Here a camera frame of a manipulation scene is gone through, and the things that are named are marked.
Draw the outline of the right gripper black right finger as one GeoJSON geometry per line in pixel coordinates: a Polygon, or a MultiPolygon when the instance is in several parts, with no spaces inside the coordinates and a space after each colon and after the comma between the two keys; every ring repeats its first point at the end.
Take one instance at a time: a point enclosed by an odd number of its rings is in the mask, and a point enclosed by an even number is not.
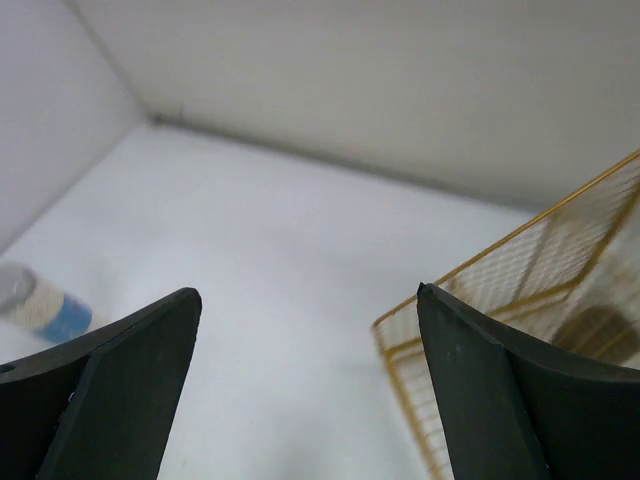
{"type": "Polygon", "coordinates": [[[416,299],[455,478],[638,478],[638,371],[552,346],[434,284],[416,299]]]}

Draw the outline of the short glass cruet gold spout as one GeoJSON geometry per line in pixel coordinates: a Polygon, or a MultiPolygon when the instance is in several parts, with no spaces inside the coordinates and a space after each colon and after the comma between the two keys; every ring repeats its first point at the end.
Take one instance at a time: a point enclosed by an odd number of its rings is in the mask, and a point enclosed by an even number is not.
{"type": "Polygon", "coordinates": [[[550,343],[584,357],[622,365],[639,353],[639,331],[619,310],[592,306],[566,320],[550,343]]]}

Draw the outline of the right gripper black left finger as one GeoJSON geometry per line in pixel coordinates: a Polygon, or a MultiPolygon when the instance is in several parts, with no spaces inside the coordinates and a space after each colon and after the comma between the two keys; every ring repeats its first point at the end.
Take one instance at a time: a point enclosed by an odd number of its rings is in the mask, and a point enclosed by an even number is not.
{"type": "Polygon", "coordinates": [[[182,288],[3,364],[2,478],[157,478],[201,312],[199,292],[182,288]]]}

